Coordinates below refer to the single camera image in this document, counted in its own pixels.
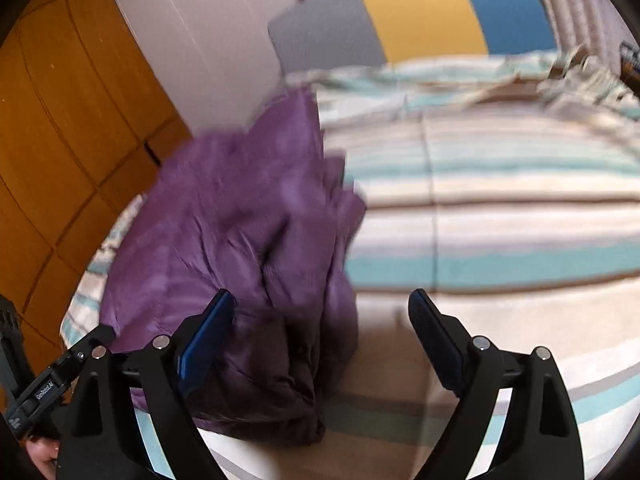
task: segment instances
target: striped bedsheet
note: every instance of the striped bedsheet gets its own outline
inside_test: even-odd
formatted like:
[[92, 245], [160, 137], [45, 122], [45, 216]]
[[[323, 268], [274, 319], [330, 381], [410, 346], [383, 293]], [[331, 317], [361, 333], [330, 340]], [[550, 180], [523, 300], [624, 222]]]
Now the striped bedsheet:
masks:
[[[640, 128], [628, 118], [636, 102], [625, 94], [607, 106], [620, 89], [601, 73], [603, 91], [582, 71], [573, 76], [583, 86], [565, 81], [536, 100], [464, 100], [464, 113], [459, 98], [423, 100], [410, 112], [403, 100], [355, 114], [363, 96], [382, 96], [337, 75], [339, 97], [325, 73], [308, 82], [324, 104], [325, 150], [346, 152], [347, 178], [369, 205], [346, 264], [358, 294], [358, 352], [326, 402], [321, 444], [273, 449], [202, 432], [212, 453], [241, 480], [412, 478], [456, 405], [408, 320], [408, 293], [420, 286], [500, 348], [551, 349], [593, 478], [640, 412]], [[419, 77], [415, 70], [412, 84]], [[83, 279], [94, 280], [93, 292], [79, 300], [79, 290], [63, 324], [68, 343], [97, 319], [95, 284], [113, 251], [98, 256]], [[500, 393], [470, 478], [491, 461], [509, 396]], [[170, 476], [148, 415], [138, 420], [154, 467]]]

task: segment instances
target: purple fabric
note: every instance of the purple fabric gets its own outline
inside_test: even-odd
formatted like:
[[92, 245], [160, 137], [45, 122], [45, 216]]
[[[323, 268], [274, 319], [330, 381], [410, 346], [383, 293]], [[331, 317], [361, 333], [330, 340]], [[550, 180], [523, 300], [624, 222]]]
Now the purple fabric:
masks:
[[201, 313], [219, 288], [235, 295], [222, 360], [187, 399], [200, 428], [276, 444], [322, 438], [322, 398], [358, 336], [343, 267], [366, 207], [343, 173], [343, 157], [323, 155], [306, 90], [274, 100], [247, 134], [200, 137], [162, 167], [111, 267], [100, 322], [116, 331], [112, 351], [132, 351]]

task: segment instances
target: bolt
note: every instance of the bolt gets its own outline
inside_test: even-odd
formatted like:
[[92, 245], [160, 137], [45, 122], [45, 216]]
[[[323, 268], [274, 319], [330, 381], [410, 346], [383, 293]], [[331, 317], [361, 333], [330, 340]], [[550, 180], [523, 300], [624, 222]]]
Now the bolt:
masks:
[[154, 348], [157, 348], [158, 350], [162, 350], [163, 348], [167, 348], [170, 342], [171, 342], [171, 339], [169, 339], [169, 336], [159, 335], [154, 339], [152, 344]]
[[485, 338], [484, 336], [479, 335], [479, 336], [474, 338], [474, 346], [478, 350], [487, 350], [491, 346], [491, 343], [489, 342], [489, 340], [487, 338]]
[[545, 348], [543, 346], [536, 348], [536, 355], [543, 361], [549, 361], [549, 359], [551, 359], [551, 352], [549, 351], [549, 348]]
[[102, 359], [105, 355], [107, 355], [107, 349], [104, 346], [97, 346], [91, 352], [91, 357], [94, 359]]

